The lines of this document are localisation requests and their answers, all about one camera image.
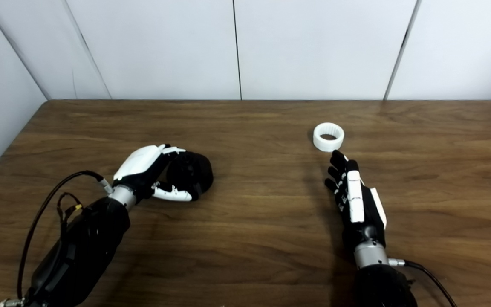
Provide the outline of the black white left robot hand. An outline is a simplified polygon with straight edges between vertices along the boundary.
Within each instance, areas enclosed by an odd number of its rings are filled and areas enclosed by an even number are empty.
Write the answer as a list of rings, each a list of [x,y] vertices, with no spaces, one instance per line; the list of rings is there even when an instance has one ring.
[[[199,183],[185,185],[158,180],[171,162],[185,154],[187,150],[169,144],[139,148],[113,176],[113,192],[108,197],[129,209],[151,197],[177,202],[198,200],[203,194]]]

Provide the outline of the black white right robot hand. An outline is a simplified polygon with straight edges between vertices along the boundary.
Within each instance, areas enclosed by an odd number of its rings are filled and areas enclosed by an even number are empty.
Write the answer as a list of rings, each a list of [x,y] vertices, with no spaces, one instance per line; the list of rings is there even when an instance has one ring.
[[[384,208],[376,190],[363,183],[357,161],[335,150],[330,163],[325,186],[333,193],[342,219],[344,246],[354,249],[373,241],[386,247]]]

